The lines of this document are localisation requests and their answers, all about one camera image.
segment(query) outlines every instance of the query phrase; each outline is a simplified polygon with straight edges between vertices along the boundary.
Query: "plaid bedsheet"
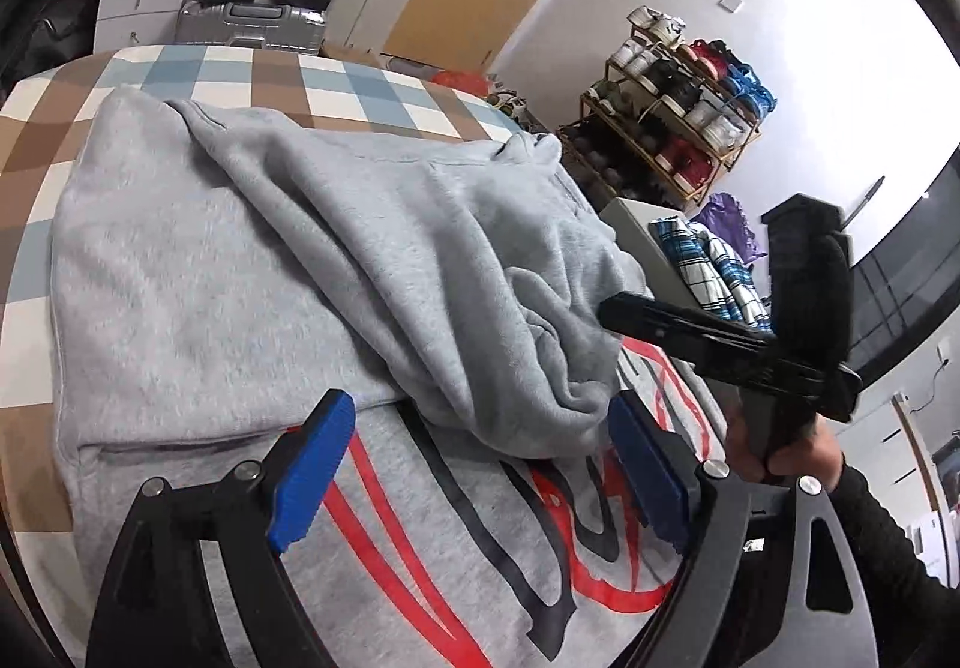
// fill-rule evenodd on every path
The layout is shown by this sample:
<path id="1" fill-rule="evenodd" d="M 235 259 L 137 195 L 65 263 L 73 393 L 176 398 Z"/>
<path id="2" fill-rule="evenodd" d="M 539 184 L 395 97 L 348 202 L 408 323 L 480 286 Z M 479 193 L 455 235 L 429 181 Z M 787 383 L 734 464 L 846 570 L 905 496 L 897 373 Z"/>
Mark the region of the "plaid bedsheet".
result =
<path id="1" fill-rule="evenodd" d="M 770 332 L 770 316 L 750 270 L 728 243 L 703 224 L 688 223 L 675 215 L 653 221 L 651 227 L 701 308 Z"/>
<path id="2" fill-rule="evenodd" d="M 51 452 L 50 224 L 104 98 L 133 85 L 159 98 L 266 107 L 304 127 L 506 140 L 517 126 L 469 94 L 348 62 L 213 46 L 89 56 L 24 80 L 0 110 L 0 505 L 38 599 L 71 657 L 85 653 L 93 599 Z M 624 385 L 656 384 L 651 411 L 701 459 L 722 457 L 694 394 L 654 346 L 625 342 Z"/>

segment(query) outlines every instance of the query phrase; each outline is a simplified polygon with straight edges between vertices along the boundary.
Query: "checkered bedsheet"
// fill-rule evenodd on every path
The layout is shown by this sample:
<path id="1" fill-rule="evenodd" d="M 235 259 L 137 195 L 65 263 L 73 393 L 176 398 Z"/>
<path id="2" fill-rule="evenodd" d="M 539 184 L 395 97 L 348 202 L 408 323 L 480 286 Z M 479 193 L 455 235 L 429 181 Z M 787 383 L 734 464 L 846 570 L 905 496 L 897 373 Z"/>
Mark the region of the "checkered bedsheet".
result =
<path id="1" fill-rule="evenodd" d="M 469 94 L 372 67 L 270 50 L 148 46 L 24 80 L 0 110 L 0 503 L 37 597 L 70 655 L 92 602 L 50 450 L 50 222 L 93 115 L 116 86 L 161 99 L 281 110 L 301 126 L 506 140 L 517 126 Z"/>

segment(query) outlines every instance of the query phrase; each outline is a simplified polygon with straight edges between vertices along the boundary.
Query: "plaid shirt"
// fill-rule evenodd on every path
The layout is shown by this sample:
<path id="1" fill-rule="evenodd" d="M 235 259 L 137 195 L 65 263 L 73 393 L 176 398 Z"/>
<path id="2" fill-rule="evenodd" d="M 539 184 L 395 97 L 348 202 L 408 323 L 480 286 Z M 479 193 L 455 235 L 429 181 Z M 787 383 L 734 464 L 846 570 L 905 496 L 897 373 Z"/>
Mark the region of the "plaid shirt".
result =
<path id="1" fill-rule="evenodd" d="M 771 331 L 754 279 L 731 246 L 703 224 L 680 217 L 660 218 L 650 226 L 701 308 L 728 321 Z"/>

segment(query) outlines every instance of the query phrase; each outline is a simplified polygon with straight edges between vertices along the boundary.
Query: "metal bolt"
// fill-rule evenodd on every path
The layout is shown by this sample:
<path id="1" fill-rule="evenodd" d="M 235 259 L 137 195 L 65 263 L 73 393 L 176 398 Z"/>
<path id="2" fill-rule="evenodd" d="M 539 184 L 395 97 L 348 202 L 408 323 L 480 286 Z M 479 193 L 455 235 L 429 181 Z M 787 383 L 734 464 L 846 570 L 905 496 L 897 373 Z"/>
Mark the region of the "metal bolt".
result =
<path id="1" fill-rule="evenodd" d="M 704 462 L 704 473 L 712 479 L 726 479 L 730 474 L 730 467 L 720 460 L 707 460 Z"/>
<path id="2" fill-rule="evenodd" d="M 241 462 L 240 465 L 233 468 L 233 474 L 237 476 L 240 481 L 253 481 L 253 479 L 256 479 L 256 477 L 260 475 L 260 463 L 254 462 L 253 460 Z"/>
<path id="3" fill-rule="evenodd" d="M 147 479 L 141 486 L 140 491 L 143 492 L 144 497 L 157 497 L 163 491 L 164 486 L 166 486 L 166 481 L 163 481 L 163 479 Z"/>
<path id="4" fill-rule="evenodd" d="M 808 495 L 819 495 L 824 490 L 824 487 L 817 479 L 813 478 L 813 476 L 801 476 L 800 489 L 803 489 Z"/>

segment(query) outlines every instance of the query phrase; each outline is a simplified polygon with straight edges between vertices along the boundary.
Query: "bed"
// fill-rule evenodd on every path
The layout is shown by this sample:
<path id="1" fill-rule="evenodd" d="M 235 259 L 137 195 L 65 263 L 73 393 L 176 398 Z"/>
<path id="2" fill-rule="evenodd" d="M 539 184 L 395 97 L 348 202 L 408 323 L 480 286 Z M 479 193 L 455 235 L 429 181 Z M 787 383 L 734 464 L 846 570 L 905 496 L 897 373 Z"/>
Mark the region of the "bed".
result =
<path id="1" fill-rule="evenodd" d="M 50 222 L 98 106 L 109 91 L 121 85 L 138 86 L 161 99 L 188 97 L 224 108 L 276 109 L 306 128 L 400 134 L 451 143 L 477 139 L 502 142 L 517 131 L 502 113 L 469 94 L 378 68 L 278 51 L 213 46 L 128 48 L 70 62 L 17 85 L 0 110 L 0 502 L 37 598 L 74 658 L 85 652 L 94 596 L 80 572 L 69 503 L 50 450 L 54 417 Z M 661 426 L 678 431 L 701 459 L 722 457 L 716 431 L 722 418 L 703 382 L 688 367 L 672 363 L 659 349 L 633 340 L 625 340 L 619 364 L 623 385 L 649 393 L 651 412 Z M 408 429 L 411 422 L 416 424 L 415 417 L 405 417 L 404 421 Z M 364 455 L 362 444 L 352 449 L 362 477 L 370 473 Z M 576 645 L 590 638 L 595 617 L 609 623 L 621 640 L 627 637 L 625 633 L 635 633 L 664 599 L 677 563 L 672 552 L 647 534 L 632 515 L 629 494 L 616 474 L 616 462 L 609 457 L 598 458 L 596 465 L 587 462 L 586 469 L 589 476 L 584 474 L 585 486 L 596 490 L 594 500 L 617 500 L 613 522 L 617 541 L 624 549 L 618 569 L 615 573 L 607 569 L 596 556 L 582 557 L 589 552 L 582 543 L 577 545 L 584 527 L 587 532 L 606 532 L 606 517 L 600 524 L 599 516 L 606 510 L 597 504 L 581 503 L 577 486 L 571 496 L 562 486 L 558 489 L 551 484 L 549 476 L 525 470 L 534 484 L 528 489 L 536 492 L 539 504 L 565 537 L 566 551 L 556 557 L 550 553 L 548 566 L 544 567 L 539 567 L 536 558 L 520 552 L 522 573 L 535 580 L 526 592 L 517 591 L 515 583 L 507 579 L 510 574 L 504 576 L 502 569 L 494 567 L 496 573 L 488 574 L 493 590 L 488 593 L 488 602 L 492 604 L 496 596 L 505 595 L 520 604 L 511 619 L 515 631 L 505 633 L 505 637 L 485 631 L 489 623 L 477 625 L 479 630 L 472 633 L 469 612 L 461 610 L 458 617 L 443 604 L 443 595 L 440 604 L 436 603 L 435 580 L 424 575 L 416 556 L 411 561 L 402 542 L 392 549 L 376 548 L 375 541 L 364 537 L 367 533 L 363 525 L 350 521 L 349 509 L 344 510 L 343 503 L 328 505 L 330 510 L 336 508 L 336 526 L 360 559 L 350 572 L 357 579 L 368 580 L 379 573 L 388 580 L 386 585 L 382 579 L 377 580 L 386 595 L 385 621 L 395 626 L 391 617 L 398 617 L 397 622 L 405 620 L 411 626 L 397 644 L 423 647 L 422 664 L 581 664 L 577 660 L 589 654 L 590 648 L 577 649 Z M 453 477 L 461 477 L 461 484 L 469 475 L 472 473 L 453 470 Z M 477 479 L 470 485 L 482 488 Z M 374 476 L 373 500 L 376 486 Z M 464 489 L 472 491 L 466 485 Z M 374 508 L 380 514 L 376 503 Z M 390 525 L 385 527 L 390 532 Z M 557 597 L 557 580 L 553 578 L 558 573 L 557 559 L 560 588 L 572 586 L 575 607 L 595 609 L 594 618 L 587 614 L 578 618 L 570 612 L 559 634 L 546 639 L 550 643 L 542 639 L 538 642 L 539 636 L 531 635 L 538 616 L 529 593 L 536 590 L 539 606 L 555 609 L 555 604 L 544 604 L 541 598 L 550 601 Z M 482 547 L 476 560 L 496 566 Z M 347 574 L 341 583 L 351 583 L 351 578 Z M 424 599 L 429 612 L 422 605 Z M 529 633 L 528 615 L 535 625 Z M 364 664 L 364 658 L 341 664 Z"/>

